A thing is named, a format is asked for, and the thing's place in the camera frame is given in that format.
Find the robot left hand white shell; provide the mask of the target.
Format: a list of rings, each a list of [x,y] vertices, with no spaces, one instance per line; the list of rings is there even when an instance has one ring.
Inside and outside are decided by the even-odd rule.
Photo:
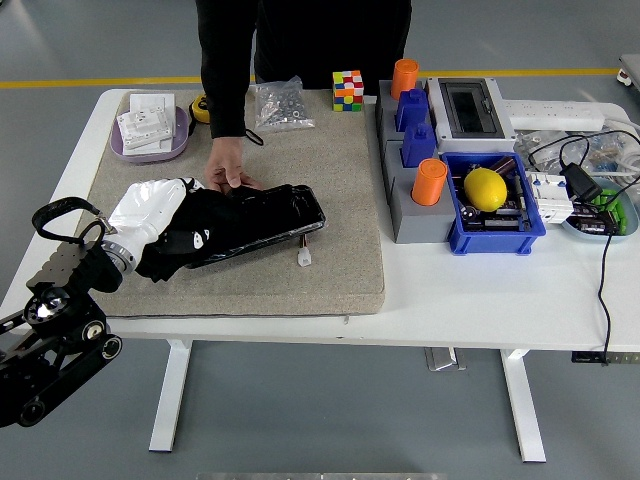
[[[124,253],[129,261],[139,261],[144,248],[156,242],[172,221],[187,218],[186,213],[179,213],[187,200],[206,191],[192,177],[132,184],[108,220],[115,231],[105,235],[103,247]]]

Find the person's right hand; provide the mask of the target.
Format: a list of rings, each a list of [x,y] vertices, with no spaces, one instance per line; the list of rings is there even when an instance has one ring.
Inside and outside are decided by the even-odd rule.
[[[243,143],[240,137],[214,138],[204,169],[207,186],[226,193],[241,186],[262,189],[262,185],[250,177],[242,164]]]

